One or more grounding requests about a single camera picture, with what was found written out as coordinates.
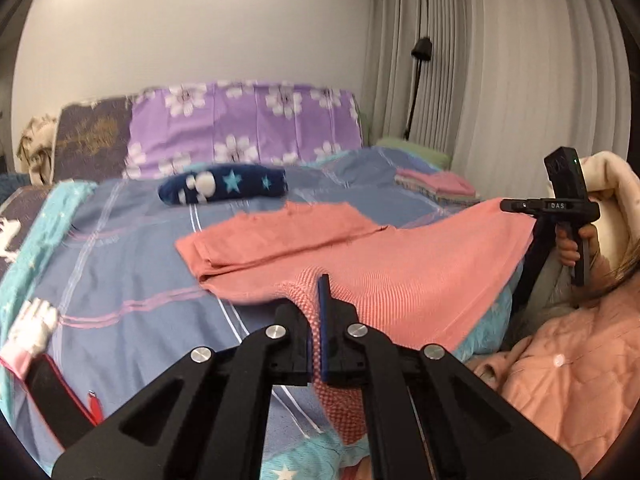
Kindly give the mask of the person's right hand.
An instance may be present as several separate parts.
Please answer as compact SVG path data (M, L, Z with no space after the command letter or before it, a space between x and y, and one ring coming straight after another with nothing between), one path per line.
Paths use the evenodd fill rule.
M600 256L598 230L594 224L587 224L573 234L570 234L565 226L555 228L555 248L558 252L559 262L563 266L572 268L582 260L579 248L582 247L583 242L588 244L590 262L594 263Z

